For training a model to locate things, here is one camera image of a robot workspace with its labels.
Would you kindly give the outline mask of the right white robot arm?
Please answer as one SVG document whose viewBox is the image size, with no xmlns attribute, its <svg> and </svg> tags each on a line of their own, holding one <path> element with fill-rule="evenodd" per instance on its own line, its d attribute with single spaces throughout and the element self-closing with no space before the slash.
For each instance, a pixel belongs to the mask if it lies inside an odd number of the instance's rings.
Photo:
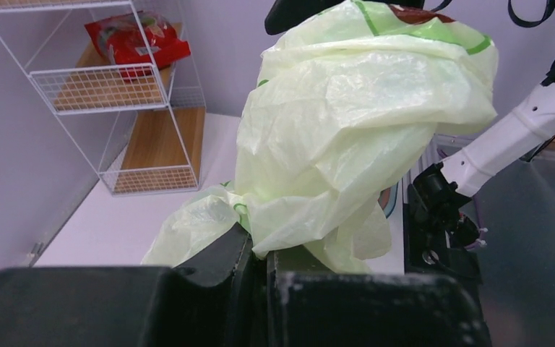
<svg viewBox="0 0 555 347">
<path fill-rule="evenodd" d="M 555 135 L 555 62 L 547 78 L 494 123 L 498 60 L 490 37 L 422 1 L 276 1 L 238 144 L 269 171 L 280 197 L 253 229 L 300 243 L 371 215 L 436 132 L 479 132 L 443 160 L 458 197 L 472 197 L 534 145 Z"/>
</svg>

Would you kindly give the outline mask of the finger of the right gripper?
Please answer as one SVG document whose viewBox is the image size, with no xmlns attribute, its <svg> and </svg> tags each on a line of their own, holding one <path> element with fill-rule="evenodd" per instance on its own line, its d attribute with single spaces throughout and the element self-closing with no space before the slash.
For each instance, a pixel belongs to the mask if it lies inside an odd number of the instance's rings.
<svg viewBox="0 0 555 347">
<path fill-rule="evenodd" d="M 341 0 L 275 0 L 264 20 L 265 32 L 268 35 L 284 33 L 340 2 Z"/>
</svg>

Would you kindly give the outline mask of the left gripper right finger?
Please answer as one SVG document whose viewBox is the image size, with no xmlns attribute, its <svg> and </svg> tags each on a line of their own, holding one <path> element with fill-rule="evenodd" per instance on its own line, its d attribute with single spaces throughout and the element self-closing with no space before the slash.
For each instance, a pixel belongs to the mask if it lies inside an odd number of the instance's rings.
<svg viewBox="0 0 555 347">
<path fill-rule="evenodd" d="M 270 346 L 489 346 L 481 308 L 445 275 L 337 274 L 307 249 L 271 252 Z"/>
</svg>

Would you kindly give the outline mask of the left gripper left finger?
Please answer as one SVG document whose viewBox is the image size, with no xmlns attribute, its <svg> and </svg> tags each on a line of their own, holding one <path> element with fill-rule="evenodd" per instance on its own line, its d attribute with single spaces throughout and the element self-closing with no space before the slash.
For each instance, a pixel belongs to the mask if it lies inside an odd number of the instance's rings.
<svg viewBox="0 0 555 347">
<path fill-rule="evenodd" d="M 176 267 L 0 270 L 0 346 L 242 346 L 250 255 L 235 225 Z"/>
</svg>

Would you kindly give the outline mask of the green plastic grocery bag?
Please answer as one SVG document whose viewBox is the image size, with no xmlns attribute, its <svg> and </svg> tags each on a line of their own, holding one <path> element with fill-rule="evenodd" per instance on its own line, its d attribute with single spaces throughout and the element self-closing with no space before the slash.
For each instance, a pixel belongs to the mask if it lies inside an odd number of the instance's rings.
<svg viewBox="0 0 555 347">
<path fill-rule="evenodd" d="M 336 273 L 391 248 L 377 200 L 432 137 L 496 116 L 493 40 L 442 14 L 343 1 L 262 54 L 238 126 L 232 180 L 171 214 L 143 258 L 175 267 L 234 225 L 258 258 L 303 246 Z"/>
</svg>

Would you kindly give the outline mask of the red snack bag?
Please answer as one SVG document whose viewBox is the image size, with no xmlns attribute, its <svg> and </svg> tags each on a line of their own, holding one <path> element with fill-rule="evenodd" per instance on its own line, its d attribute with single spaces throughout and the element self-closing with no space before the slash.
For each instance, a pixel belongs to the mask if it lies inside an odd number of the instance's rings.
<svg viewBox="0 0 555 347">
<path fill-rule="evenodd" d="M 120 75 L 127 81 L 152 73 L 138 64 L 155 60 L 159 69 L 191 55 L 189 43 L 178 37 L 176 28 L 163 16 L 138 11 L 104 18 L 85 25 L 99 55 L 108 62 L 123 65 Z"/>
</svg>

